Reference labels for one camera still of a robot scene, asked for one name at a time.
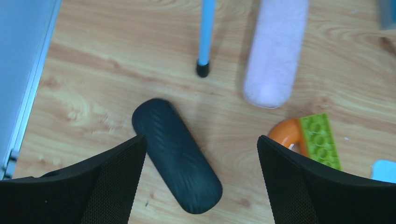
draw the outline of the wooden floor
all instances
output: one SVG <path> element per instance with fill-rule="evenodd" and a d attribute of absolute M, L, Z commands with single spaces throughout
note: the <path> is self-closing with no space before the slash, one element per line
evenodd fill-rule
<path fill-rule="evenodd" d="M 328 112 L 343 169 L 370 177 L 396 161 L 396 57 L 373 0 L 312 0 L 291 99 L 241 94 L 259 0 L 218 0 L 212 73 L 194 74 L 200 0 L 63 0 L 14 177 L 41 176 L 135 136 L 134 109 L 162 97 L 185 119 L 224 187 L 209 212 L 184 212 L 147 157 L 130 223 L 273 223 L 256 142 L 278 122 Z"/>

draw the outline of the pink plush pillow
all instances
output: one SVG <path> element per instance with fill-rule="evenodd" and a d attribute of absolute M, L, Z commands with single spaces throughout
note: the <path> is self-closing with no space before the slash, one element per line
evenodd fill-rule
<path fill-rule="evenodd" d="M 277 108 L 293 89 L 303 44 L 309 0 L 263 0 L 244 84 L 245 99 Z"/>

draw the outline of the blue stick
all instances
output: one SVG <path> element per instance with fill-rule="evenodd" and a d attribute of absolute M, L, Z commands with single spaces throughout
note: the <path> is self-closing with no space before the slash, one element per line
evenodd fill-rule
<path fill-rule="evenodd" d="M 202 0 L 199 58 L 197 61 L 197 73 L 200 77 L 206 77 L 209 74 L 210 50 L 215 10 L 216 0 Z"/>

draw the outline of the orange toy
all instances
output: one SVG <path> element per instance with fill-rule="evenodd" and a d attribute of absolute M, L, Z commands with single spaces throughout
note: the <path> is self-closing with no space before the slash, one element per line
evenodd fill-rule
<path fill-rule="evenodd" d="M 300 154 L 308 157 L 298 119 L 289 119 L 279 123 L 272 129 L 268 137 L 286 148 L 290 148 L 292 144 L 299 144 Z"/>

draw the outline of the green building block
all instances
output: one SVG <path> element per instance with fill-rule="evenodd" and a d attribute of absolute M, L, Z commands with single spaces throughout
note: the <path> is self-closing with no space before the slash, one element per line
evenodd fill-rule
<path fill-rule="evenodd" d="M 327 113 L 299 119 L 308 156 L 324 165 L 341 170 Z"/>

